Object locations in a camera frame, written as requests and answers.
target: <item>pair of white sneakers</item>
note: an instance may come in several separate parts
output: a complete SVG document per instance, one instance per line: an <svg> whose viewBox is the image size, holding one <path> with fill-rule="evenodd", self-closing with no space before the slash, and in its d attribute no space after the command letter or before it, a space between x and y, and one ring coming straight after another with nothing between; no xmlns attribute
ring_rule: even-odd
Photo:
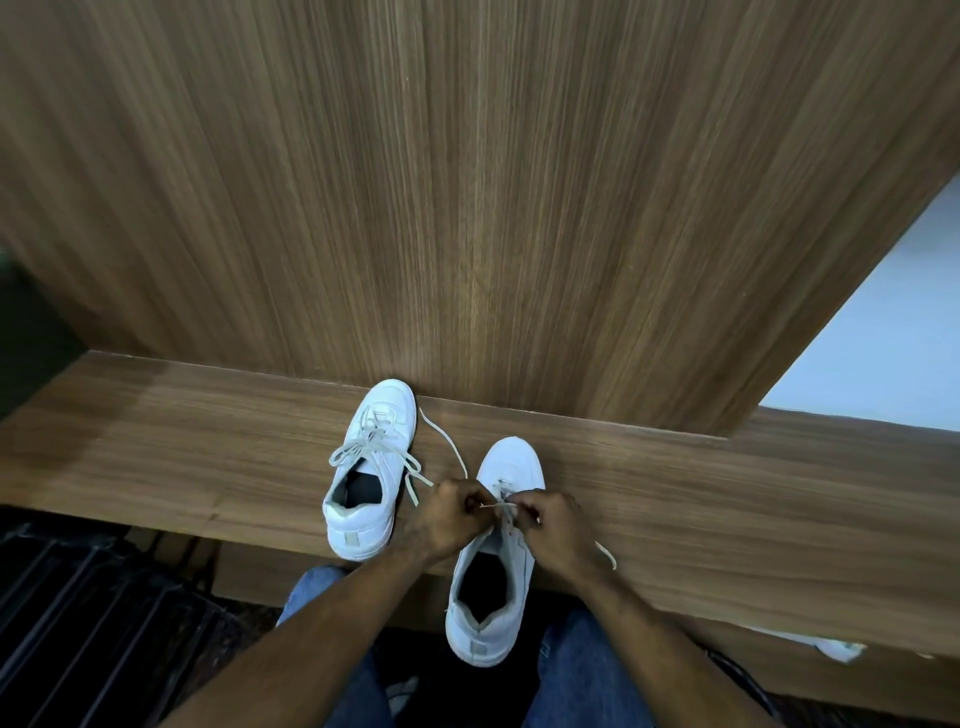
<svg viewBox="0 0 960 728"><path fill-rule="evenodd" d="M405 470L425 481L409 452L416 429L414 394L398 379L373 387L353 415L343 445L330 457L337 470L324 498L326 537L341 558L364 561L390 541ZM543 488L537 454L518 437L490 448L477 480L501 502L511 493ZM407 487L412 491L409 479ZM534 567L523 534L513 526L512 509L503 510L500 525L461 550L447 602L450 648L478 667L499 664L513 648Z"/></svg>

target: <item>white wall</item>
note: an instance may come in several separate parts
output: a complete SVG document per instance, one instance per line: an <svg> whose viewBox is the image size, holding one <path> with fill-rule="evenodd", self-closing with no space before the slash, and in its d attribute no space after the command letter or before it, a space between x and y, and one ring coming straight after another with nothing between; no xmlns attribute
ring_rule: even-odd
<svg viewBox="0 0 960 728"><path fill-rule="evenodd" d="M960 177L762 404L960 430Z"/></svg>

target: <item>white sneaker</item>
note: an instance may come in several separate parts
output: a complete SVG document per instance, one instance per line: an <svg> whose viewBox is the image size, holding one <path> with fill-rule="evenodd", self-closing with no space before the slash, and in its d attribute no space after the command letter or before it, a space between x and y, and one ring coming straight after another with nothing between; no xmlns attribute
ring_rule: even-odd
<svg viewBox="0 0 960 728"><path fill-rule="evenodd" d="M508 437L490 448L477 480L502 501L517 491L542 489L543 471L525 440ZM460 552L446 609L450 649L477 667L498 665L513 649L534 568L533 554L513 526L513 510L502 510L500 525Z"/></svg>
<svg viewBox="0 0 960 728"><path fill-rule="evenodd" d="M408 452L416 429L414 393L398 379L381 381L360 402L330 455L337 472L324 498L326 539L340 558L364 561L390 541L403 470L420 470Z"/></svg>

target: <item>black insole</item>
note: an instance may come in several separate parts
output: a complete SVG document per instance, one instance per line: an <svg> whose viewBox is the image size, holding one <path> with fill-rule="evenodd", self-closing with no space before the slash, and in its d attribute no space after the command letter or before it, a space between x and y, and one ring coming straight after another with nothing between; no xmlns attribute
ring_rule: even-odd
<svg viewBox="0 0 960 728"><path fill-rule="evenodd" d="M467 567L457 594L477 622L507 605L507 570L498 556L479 552Z"/></svg>
<svg viewBox="0 0 960 728"><path fill-rule="evenodd" d="M344 478L342 487L345 497L341 505L346 508L356 508L364 503L379 503L383 499L380 478L376 475L352 470Z"/></svg>

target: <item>leg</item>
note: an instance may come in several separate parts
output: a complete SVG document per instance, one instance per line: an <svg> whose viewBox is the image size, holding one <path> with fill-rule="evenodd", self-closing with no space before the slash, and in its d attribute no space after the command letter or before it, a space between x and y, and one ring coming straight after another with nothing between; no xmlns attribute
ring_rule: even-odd
<svg viewBox="0 0 960 728"><path fill-rule="evenodd" d="M547 629L538 672L540 689L523 728L654 728L650 710L586 609Z"/></svg>
<svg viewBox="0 0 960 728"><path fill-rule="evenodd" d="M280 615L276 625L280 626L306 606L307 602L325 592L345 575L345 571L336 567L316 567L308 571L290 593L287 604L283 607L283 614ZM387 694L377 681L373 657L368 652L350 676L340 702L337 703L337 707L333 709L333 713L326 722L326 728L342 726L344 728L346 726L392 728L393 725L394 720L390 717Z"/></svg>

